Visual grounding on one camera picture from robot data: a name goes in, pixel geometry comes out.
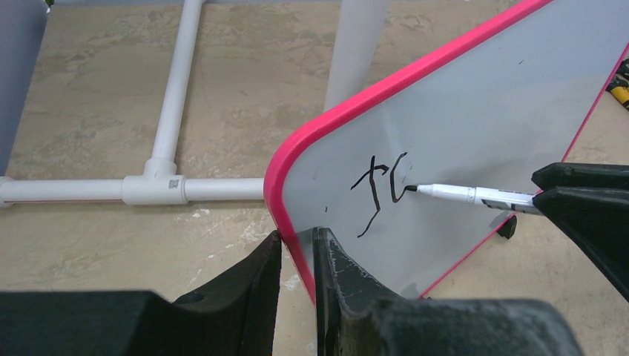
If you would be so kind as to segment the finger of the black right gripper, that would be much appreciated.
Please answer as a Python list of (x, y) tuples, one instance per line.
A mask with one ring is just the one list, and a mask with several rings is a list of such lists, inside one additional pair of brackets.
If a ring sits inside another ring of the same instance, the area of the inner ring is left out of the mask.
[(556, 187), (628, 190), (628, 166), (554, 162), (533, 172), (531, 180), (542, 190)]
[(533, 204), (628, 299), (628, 192), (558, 187), (536, 195)]

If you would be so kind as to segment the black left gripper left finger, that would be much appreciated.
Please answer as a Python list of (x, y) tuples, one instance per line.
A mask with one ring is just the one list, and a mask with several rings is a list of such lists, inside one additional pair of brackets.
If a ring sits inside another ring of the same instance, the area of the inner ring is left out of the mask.
[(282, 245), (277, 232), (175, 301), (153, 291), (1, 294), (3, 355), (270, 355)]

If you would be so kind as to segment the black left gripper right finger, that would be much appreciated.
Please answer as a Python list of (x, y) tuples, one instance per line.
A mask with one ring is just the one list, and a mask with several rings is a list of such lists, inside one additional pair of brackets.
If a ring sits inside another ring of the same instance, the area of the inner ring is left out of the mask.
[(319, 355), (581, 355), (550, 304), (531, 299), (407, 299), (312, 232)]

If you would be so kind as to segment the white marker pen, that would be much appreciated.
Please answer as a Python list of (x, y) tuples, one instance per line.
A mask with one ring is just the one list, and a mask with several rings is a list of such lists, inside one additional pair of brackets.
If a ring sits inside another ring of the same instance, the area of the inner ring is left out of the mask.
[(542, 215), (540, 210), (533, 204), (535, 194), (506, 191), (496, 188), (445, 184), (407, 185), (405, 190), (426, 194), (443, 200), (483, 205), (491, 209)]

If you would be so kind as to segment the red framed whiteboard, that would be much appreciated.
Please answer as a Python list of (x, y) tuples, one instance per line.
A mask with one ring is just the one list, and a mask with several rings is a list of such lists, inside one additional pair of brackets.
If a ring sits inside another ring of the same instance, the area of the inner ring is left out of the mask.
[(534, 192), (627, 49), (626, 1), (522, 1), (298, 128), (263, 193), (307, 292), (324, 227), (389, 289), (426, 294), (508, 214), (405, 187)]

